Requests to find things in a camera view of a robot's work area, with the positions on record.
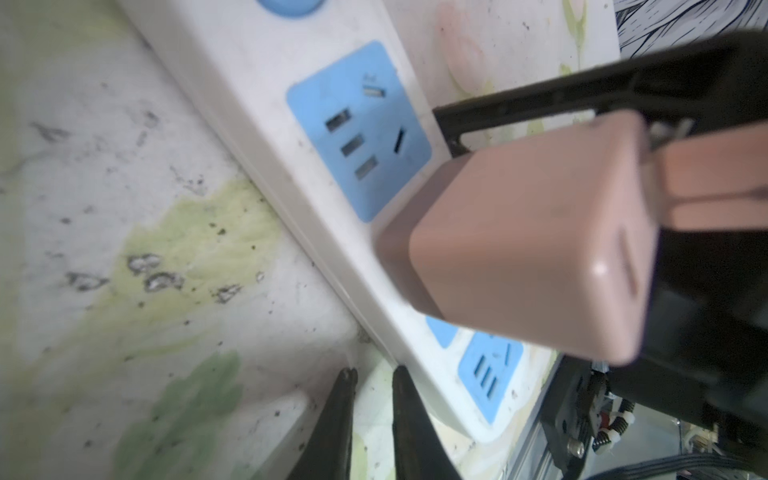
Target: wire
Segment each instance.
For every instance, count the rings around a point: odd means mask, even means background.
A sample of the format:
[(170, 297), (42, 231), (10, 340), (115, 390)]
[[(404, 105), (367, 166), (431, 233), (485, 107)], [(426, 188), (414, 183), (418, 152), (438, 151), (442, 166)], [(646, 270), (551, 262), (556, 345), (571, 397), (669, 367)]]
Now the wire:
[(728, 468), (732, 470), (752, 469), (744, 460), (738, 458), (713, 455), (711, 453), (689, 453), (614, 468), (597, 475), (592, 475), (588, 480), (642, 480), (665, 473), (702, 467)]

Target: extension socket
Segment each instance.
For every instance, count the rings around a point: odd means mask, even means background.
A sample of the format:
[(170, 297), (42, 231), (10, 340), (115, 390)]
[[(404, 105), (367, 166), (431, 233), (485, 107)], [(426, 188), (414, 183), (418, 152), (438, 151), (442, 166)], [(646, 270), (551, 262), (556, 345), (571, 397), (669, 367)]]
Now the extension socket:
[(430, 411), (480, 442), (497, 437), (537, 391), (537, 354), (426, 319), (374, 253), (376, 234), (450, 158), (381, 1), (121, 4)]

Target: metal screw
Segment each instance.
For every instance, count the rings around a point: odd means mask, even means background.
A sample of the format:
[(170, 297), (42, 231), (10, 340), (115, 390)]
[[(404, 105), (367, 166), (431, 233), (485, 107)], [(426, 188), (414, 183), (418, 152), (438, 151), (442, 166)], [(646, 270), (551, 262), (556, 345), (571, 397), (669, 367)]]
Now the metal screw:
[(574, 439), (573, 437), (568, 439), (568, 453), (573, 455), (574, 457), (583, 458), (584, 457), (584, 444), (579, 442), (577, 439)]

